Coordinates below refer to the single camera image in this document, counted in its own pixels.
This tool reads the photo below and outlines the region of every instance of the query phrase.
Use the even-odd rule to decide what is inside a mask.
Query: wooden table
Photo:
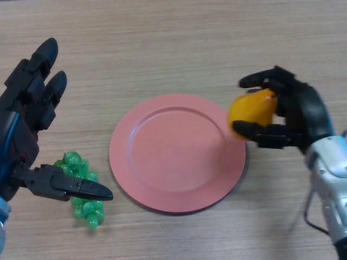
[[[241,186],[185,217],[147,212],[118,189],[108,144],[119,119],[154,95],[189,93],[227,109],[241,77],[283,66],[315,86],[347,125],[347,2],[342,0],[27,0],[0,2],[0,79],[55,37],[68,87],[35,165],[77,150],[114,192],[95,234],[70,203],[20,190],[2,259],[336,259],[300,214],[309,173],[294,148],[250,145]],[[312,219],[324,224],[318,200]]]

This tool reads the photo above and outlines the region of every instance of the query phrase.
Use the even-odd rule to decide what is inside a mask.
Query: black cable
[[[314,228],[314,229],[316,229],[316,230],[326,234],[327,236],[330,236],[329,232],[327,230],[325,230],[322,227],[317,226],[317,225],[313,224],[311,221],[309,221],[309,208],[310,208],[310,205],[311,205],[311,201],[312,201],[313,195],[314,195],[314,189],[311,188],[309,194],[307,195],[306,206],[305,206],[305,210],[304,210],[304,221],[310,227],[312,227],[312,228]]]

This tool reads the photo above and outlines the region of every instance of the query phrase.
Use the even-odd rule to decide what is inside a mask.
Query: green grapes
[[[63,158],[57,160],[54,166],[62,168],[70,177],[98,182],[98,174],[90,171],[89,161],[84,160],[76,151],[64,153]],[[74,218],[85,219],[91,230],[96,229],[104,221],[104,201],[72,197],[71,204]]]

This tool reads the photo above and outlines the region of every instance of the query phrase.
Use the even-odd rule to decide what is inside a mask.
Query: yellow mango
[[[236,137],[246,140],[234,132],[232,123],[237,120],[256,122],[262,126],[272,123],[273,114],[277,107],[277,97],[269,89],[262,89],[255,93],[239,96],[229,109],[228,123]]]

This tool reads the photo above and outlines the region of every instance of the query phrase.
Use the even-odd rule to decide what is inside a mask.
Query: plate
[[[225,197],[246,163],[245,142],[229,130],[227,113],[193,95],[163,95],[130,110],[110,143],[120,187],[150,209],[203,210]]]

